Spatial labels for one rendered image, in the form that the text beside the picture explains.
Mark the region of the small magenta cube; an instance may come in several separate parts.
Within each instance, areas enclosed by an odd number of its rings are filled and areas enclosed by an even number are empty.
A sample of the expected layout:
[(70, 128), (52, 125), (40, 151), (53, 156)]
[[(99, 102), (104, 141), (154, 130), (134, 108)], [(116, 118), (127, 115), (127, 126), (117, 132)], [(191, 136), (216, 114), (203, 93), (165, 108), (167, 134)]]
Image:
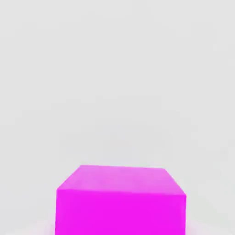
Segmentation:
[(185, 235), (186, 194), (163, 168), (82, 165), (56, 190), (55, 235)]

